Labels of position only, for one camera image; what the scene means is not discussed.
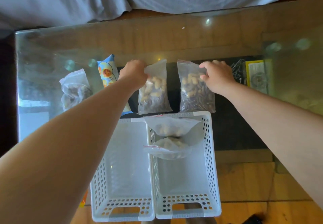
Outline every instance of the white plastic basket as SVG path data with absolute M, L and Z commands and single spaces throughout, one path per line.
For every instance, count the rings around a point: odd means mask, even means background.
M 221 214 L 211 114 L 207 111 L 167 114 L 171 117 L 187 117 L 201 120 L 183 137 L 191 144 L 201 141 L 186 158 L 163 160 L 150 156 L 154 210 L 158 219 L 213 217 Z M 149 144 L 154 144 L 155 132 L 149 130 Z M 201 209 L 172 210 L 172 205 L 200 203 Z
M 149 221 L 155 218 L 149 155 L 143 152 L 148 131 L 142 118 L 120 119 L 91 181 L 92 218 Z M 117 207 L 140 207 L 139 213 L 112 214 Z
M 143 118 L 120 119 L 91 181 L 92 218 L 105 221 L 150 221 L 155 217 L 212 217 L 221 214 L 212 120 L 209 112 L 167 114 L 200 120 L 183 137 L 201 141 L 190 156 L 163 160 L 143 152 L 158 135 Z M 172 205 L 200 203 L 202 209 L 172 210 Z M 112 214 L 117 207 L 140 208 L 139 213 Z

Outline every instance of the glass table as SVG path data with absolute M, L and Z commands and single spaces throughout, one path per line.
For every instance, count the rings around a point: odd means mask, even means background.
M 237 82 L 323 114 L 323 0 L 16 32 L 19 138 L 63 112 L 59 80 L 83 68 L 103 89 L 95 61 L 115 55 L 167 59 L 168 98 L 179 111 L 178 59 L 225 60 Z M 138 93 L 129 100 L 138 116 Z M 222 202 L 310 200 L 224 97 L 212 115 Z

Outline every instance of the blue snack package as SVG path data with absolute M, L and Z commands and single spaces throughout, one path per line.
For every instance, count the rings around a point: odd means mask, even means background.
M 98 69 L 103 82 L 103 86 L 116 82 L 119 79 L 119 72 L 114 62 L 114 55 L 111 54 L 103 61 L 98 61 Z M 123 109 L 122 115 L 132 113 L 129 104 L 127 103 Z

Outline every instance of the plastic zip bag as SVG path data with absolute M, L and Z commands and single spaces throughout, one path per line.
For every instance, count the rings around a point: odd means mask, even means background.
M 166 137 L 157 141 L 154 145 L 145 145 L 144 152 L 157 158 L 175 160 L 185 158 L 192 153 L 192 147 L 175 137 Z
M 186 144 L 181 137 L 198 124 L 199 120 L 161 115 L 145 117 L 145 121 L 156 134 L 167 137 L 153 145 L 145 145 L 144 152 L 166 160 L 185 158 L 191 154 L 194 145 Z
M 92 95 L 84 69 L 74 71 L 59 81 L 64 92 L 61 102 L 66 111 Z
M 139 89 L 138 114 L 171 112 L 167 96 L 167 60 L 163 59 L 145 68 L 150 77 L 144 87 Z
M 181 137 L 187 134 L 199 120 L 188 118 L 172 118 L 170 116 L 145 117 L 147 125 L 159 136 Z
M 189 61 L 177 61 L 178 75 L 181 81 L 180 111 L 196 112 L 216 111 L 214 93 L 206 86 L 200 75 L 206 74 L 205 68 Z
M 119 72 L 114 62 L 114 55 L 111 54 L 103 61 L 98 61 L 98 70 L 104 87 L 116 82 L 119 79 Z M 129 103 L 123 109 L 122 115 L 132 113 Z

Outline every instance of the forearm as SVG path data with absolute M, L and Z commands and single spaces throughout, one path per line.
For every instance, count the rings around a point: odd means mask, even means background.
M 72 218 L 134 91 L 131 80 L 120 79 L 50 120 L 0 158 L 1 219 L 15 223 L 12 210 L 19 209 L 26 223 L 49 222 L 53 207 L 60 214 L 50 222 Z M 35 216 L 35 209 L 42 214 Z
M 223 95 L 322 208 L 323 117 L 240 84 Z

